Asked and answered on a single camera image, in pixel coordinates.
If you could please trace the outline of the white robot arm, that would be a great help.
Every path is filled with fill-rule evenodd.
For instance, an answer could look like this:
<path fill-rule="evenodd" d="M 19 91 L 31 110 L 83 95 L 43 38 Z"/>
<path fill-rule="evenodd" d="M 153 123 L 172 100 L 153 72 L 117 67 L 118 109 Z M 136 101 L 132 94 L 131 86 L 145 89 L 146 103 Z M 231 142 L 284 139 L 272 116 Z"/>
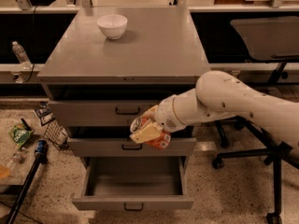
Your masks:
<path fill-rule="evenodd" d="M 171 133 L 236 116 L 263 128 L 299 157 L 299 104 L 256 91 L 222 71 L 204 73 L 193 89 L 163 99 L 134 119 L 130 138 L 137 144 L 165 148 Z"/>

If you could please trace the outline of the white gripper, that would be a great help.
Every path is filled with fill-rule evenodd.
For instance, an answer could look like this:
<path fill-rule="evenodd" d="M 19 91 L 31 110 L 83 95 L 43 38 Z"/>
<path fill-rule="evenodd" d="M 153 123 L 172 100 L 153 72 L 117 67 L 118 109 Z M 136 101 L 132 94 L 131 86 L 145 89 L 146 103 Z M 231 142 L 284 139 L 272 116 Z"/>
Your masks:
<path fill-rule="evenodd" d="M 176 95 L 167 97 L 158 105 L 144 112 L 142 118 L 155 119 L 156 122 L 135 120 L 130 126 L 130 138 L 135 143 L 141 144 L 158 138 L 162 134 L 163 128 L 170 133 L 185 129 L 186 126 L 178 119 L 175 113 L 174 102 L 176 98 Z"/>

